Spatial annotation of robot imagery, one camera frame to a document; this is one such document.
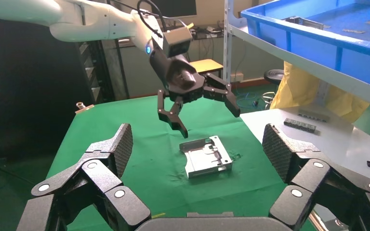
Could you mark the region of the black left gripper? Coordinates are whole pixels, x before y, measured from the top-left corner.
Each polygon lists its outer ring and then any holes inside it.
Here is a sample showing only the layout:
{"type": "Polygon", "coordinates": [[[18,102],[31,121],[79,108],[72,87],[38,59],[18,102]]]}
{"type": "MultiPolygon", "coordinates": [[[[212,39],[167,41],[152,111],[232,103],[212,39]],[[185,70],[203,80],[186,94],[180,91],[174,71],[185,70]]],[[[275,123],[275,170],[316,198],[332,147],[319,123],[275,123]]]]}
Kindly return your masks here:
{"type": "Polygon", "coordinates": [[[202,96],[224,102],[234,117],[240,116],[241,110],[230,83],[212,73],[207,73],[204,78],[183,55],[168,58],[155,41],[153,45],[149,62],[164,86],[157,92],[159,120],[168,123],[172,130],[180,131],[185,139],[188,138],[188,131],[179,118],[179,113],[184,103],[190,103],[202,96]],[[164,107],[166,97],[173,101],[169,111],[164,107]]]}

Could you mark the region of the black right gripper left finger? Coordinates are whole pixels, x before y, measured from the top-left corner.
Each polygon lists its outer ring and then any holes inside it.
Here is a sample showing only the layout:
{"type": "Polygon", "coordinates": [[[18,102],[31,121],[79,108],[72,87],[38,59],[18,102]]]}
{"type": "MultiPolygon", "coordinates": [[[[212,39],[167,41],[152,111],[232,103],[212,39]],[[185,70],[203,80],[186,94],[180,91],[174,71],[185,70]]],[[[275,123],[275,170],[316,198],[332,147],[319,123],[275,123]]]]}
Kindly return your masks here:
{"type": "Polygon", "coordinates": [[[17,229],[65,231],[89,206],[114,231],[133,231],[150,220],[150,209],[121,179],[132,147],[127,123],[112,138],[92,143],[74,165],[32,188],[17,229]]]}

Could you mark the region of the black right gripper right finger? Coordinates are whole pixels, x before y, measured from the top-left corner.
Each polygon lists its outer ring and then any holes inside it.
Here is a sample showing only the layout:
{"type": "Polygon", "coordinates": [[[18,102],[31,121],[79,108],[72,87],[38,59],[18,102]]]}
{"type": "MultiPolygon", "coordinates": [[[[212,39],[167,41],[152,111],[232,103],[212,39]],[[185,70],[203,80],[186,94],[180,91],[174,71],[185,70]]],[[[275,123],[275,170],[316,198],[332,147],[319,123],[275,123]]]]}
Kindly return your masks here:
{"type": "Polygon", "coordinates": [[[263,151],[286,183],[269,215],[299,230],[315,205],[327,208],[351,231],[370,231],[370,178],[330,160],[314,144],[264,128],[263,151]]]}

